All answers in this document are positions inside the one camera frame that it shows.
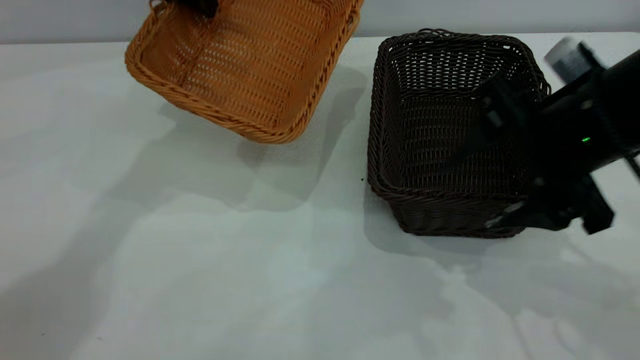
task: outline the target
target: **woven basket wall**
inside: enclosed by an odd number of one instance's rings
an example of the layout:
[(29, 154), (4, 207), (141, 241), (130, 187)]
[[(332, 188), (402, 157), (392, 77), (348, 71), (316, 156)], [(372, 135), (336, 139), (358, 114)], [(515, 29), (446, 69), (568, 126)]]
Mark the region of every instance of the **woven basket wall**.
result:
[(531, 50), (513, 37), (425, 29), (380, 45), (368, 181), (406, 232), (506, 238), (523, 230), (484, 227), (526, 199), (529, 180), (518, 142), (502, 142), (442, 170), (480, 120), (481, 85), (494, 75), (517, 77), (532, 106), (550, 93)]
[(364, 0), (151, 2), (125, 62), (172, 104), (262, 143), (304, 132)]

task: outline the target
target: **tan wicker basket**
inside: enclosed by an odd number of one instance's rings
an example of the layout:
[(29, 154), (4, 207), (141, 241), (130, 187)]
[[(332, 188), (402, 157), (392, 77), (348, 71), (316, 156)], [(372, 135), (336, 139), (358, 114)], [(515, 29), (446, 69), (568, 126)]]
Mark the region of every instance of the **tan wicker basket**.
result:
[(256, 142), (291, 142), (307, 127), (363, 2), (220, 0), (207, 19), (152, 0), (125, 62), (179, 108)]

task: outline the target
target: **white table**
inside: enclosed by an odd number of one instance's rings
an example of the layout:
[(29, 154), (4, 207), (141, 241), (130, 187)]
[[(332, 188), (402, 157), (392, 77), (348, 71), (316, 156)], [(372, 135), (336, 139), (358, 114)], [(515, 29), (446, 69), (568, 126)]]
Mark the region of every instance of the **white table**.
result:
[[(574, 34), (608, 65), (637, 33)], [(518, 35), (543, 62), (562, 34)], [(126, 44), (0, 46), (0, 358), (637, 359), (640, 187), (615, 227), (404, 234), (366, 185), (354, 38), (307, 132), (248, 142), (166, 104)]]

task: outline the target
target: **basket rim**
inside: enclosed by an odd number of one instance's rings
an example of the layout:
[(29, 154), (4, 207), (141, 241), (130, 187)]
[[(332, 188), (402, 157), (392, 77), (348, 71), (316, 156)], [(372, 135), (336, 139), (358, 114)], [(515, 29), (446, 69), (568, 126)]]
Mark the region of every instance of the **basket rim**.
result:
[[(324, 65), (318, 68), (314, 86), (310, 86), (308, 94), (305, 96), (304, 105), (301, 106), (300, 110), (293, 116), (294, 120), (291, 122), (291, 125), (278, 131), (275, 131), (275, 128), (260, 125), (253, 119), (240, 117), (229, 111), (225, 111), (197, 94), (163, 79), (142, 64), (142, 55), (163, 25), (163, 21), (167, 18), (166, 15), (172, 11), (177, 11), (178, 6), (176, 2), (167, 3), (166, 1), (161, 1), (155, 6), (152, 5), (152, 11), (145, 20), (144, 25), (142, 25), (138, 34), (136, 34), (127, 47), (125, 64), (129, 74), (133, 78), (180, 108), (183, 107), (179, 106), (178, 103), (183, 102), (184, 99), (189, 99), (189, 102), (195, 102), (198, 104), (198, 107), (203, 109), (201, 111), (191, 108), (185, 110), (204, 117), (219, 126), (233, 130), (241, 136), (256, 142), (288, 143), (295, 140), (304, 132), (308, 122), (312, 118), (312, 114), (321, 98), (319, 94), (324, 92), (329, 82), (329, 76), (327, 75), (333, 72), (337, 64), (337, 58), (360, 23), (360, 8), (363, 2), (364, 0), (351, 0), (351, 9), (345, 11), (343, 26), (336, 34), (331, 55), (327, 58)], [(140, 41), (141, 45), (136, 46), (135, 41)]]
[(452, 204), (460, 205), (460, 200), (468, 200), (474, 202), (475, 200), (498, 200), (506, 202), (518, 202), (525, 200), (526, 195), (516, 195), (508, 193), (466, 193), (456, 192), (452, 190), (443, 190), (438, 188), (410, 188), (405, 186), (393, 185), (390, 181), (385, 179), (382, 171), (381, 157), (382, 147), (381, 142), (384, 138), (383, 131), (372, 131), (374, 127), (380, 127), (385, 119), (383, 116), (383, 105), (380, 104), (380, 99), (384, 99), (387, 89), (384, 86), (384, 79), (387, 76), (388, 67), (390, 62), (388, 57), (392, 54), (393, 47), (404, 42), (425, 41), (429, 39), (437, 39), (438, 41), (472, 41), (472, 42), (494, 42), (503, 45), (517, 46), (522, 50), (523, 57), (526, 61), (526, 65), (534, 75), (534, 80), (540, 84), (540, 88), (537, 89), (542, 98), (546, 97), (551, 92), (551, 87), (547, 83), (544, 74), (538, 67), (535, 57), (531, 49), (523, 43), (521, 40), (508, 35), (478, 35), (478, 34), (465, 34), (465, 33), (453, 33), (444, 29), (422, 29), (415, 33), (407, 33), (396, 37), (390, 37), (384, 40), (378, 47), (378, 57), (374, 66), (373, 77), (373, 93), (371, 97), (371, 123), (369, 130), (369, 143), (367, 148), (367, 162), (368, 162), (368, 176), (367, 181), (371, 186), (371, 190), (381, 198), (390, 202), (402, 202), (405, 204), (420, 205), (432, 200), (438, 199), (438, 205), (442, 205), (442, 201), (449, 199)]

